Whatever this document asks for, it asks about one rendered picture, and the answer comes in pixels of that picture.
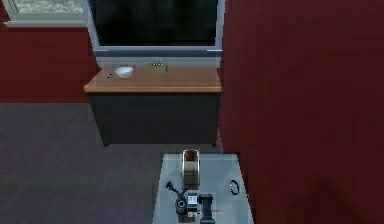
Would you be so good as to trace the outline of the grey framed television set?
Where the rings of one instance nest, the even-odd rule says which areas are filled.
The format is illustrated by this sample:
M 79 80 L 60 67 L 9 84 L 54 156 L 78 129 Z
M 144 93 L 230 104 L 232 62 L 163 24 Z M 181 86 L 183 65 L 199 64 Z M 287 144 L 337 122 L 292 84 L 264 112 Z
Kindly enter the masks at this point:
M 80 0 L 102 68 L 218 68 L 226 0 Z

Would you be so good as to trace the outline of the olive green alarm clock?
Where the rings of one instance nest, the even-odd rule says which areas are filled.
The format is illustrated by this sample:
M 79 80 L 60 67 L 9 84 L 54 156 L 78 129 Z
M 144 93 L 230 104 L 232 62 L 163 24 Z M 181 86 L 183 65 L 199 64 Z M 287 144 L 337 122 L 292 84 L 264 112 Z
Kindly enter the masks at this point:
M 148 63 L 147 70 L 151 73 L 166 74 L 168 65 L 161 58 L 156 57 Z

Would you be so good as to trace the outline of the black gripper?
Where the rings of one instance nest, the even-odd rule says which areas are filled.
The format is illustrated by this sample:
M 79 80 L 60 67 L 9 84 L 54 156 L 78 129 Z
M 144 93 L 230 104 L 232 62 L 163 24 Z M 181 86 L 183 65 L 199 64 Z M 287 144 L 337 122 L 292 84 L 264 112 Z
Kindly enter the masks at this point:
M 184 189 L 181 193 L 174 188 L 174 185 L 171 181 L 166 183 L 166 188 L 174 192 L 177 195 L 177 200 L 175 202 L 176 213 L 178 216 L 185 216 L 188 214 L 187 211 L 187 201 L 185 199 L 185 194 L 188 189 Z

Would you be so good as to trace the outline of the white bowl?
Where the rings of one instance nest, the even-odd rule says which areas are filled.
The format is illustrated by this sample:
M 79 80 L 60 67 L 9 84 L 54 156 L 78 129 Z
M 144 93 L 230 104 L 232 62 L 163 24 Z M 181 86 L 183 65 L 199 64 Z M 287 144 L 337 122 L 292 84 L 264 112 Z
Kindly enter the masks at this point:
M 115 73 L 120 77 L 120 78 L 129 78 L 131 74 L 133 73 L 134 68 L 133 67 L 118 67 L 115 69 Z

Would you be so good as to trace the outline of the glass top table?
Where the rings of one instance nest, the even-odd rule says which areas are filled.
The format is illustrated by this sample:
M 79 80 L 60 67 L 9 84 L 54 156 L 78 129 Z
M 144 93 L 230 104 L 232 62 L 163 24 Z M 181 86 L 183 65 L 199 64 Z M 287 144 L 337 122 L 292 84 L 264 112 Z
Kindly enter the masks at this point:
M 182 191 L 182 155 L 163 156 L 152 224 L 180 224 L 175 211 L 177 195 L 166 188 L 171 181 Z M 213 196 L 216 224 L 254 224 L 247 192 L 235 154 L 201 154 L 199 194 Z

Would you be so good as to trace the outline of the dark cabinet with wooden top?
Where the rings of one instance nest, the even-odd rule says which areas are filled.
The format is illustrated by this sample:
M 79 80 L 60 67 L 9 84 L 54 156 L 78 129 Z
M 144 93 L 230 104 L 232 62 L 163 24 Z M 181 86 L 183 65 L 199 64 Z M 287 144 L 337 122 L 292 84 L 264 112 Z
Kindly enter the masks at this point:
M 139 68 L 129 78 L 104 68 L 84 91 L 105 146 L 217 142 L 222 85 L 215 68 Z

